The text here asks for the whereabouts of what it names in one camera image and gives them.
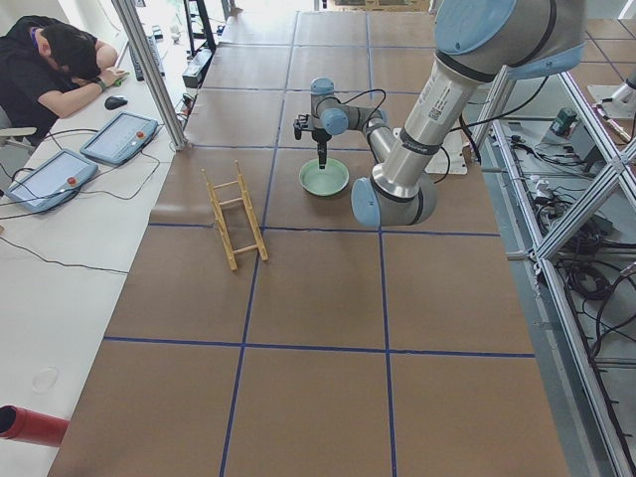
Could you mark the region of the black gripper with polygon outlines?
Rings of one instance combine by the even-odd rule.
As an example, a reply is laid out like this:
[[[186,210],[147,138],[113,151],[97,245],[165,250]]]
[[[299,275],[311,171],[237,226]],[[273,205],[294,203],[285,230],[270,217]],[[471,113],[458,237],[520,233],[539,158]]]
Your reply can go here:
[[[299,114],[293,121],[294,138],[300,140],[304,133],[309,133],[317,143],[318,167],[324,170],[327,165],[327,142],[332,135],[323,127],[322,122],[311,114]]]

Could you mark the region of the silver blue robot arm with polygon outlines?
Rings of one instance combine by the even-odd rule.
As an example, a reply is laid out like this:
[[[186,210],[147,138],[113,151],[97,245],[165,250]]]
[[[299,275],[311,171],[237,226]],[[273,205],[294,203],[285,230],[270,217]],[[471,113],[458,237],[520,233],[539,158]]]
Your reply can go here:
[[[333,136],[363,133],[379,162],[353,185],[356,220],[373,228],[419,224],[437,199],[425,168],[475,89],[501,68],[516,80],[573,69],[582,58],[585,23],[583,1],[445,1],[435,20],[430,77],[398,134],[380,111],[338,99],[326,78],[311,84],[311,110],[294,121],[294,134],[311,133],[324,163]]]

